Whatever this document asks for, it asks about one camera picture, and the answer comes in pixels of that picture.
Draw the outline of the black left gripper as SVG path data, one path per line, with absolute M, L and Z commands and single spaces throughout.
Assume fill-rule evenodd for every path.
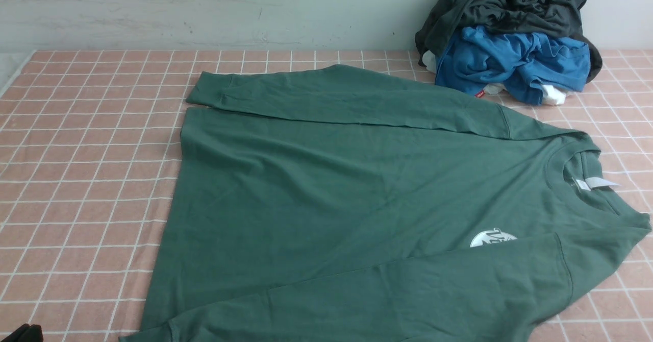
M 44 342 L 42 327 L 39 324 L 23 324 L 2 342 Z

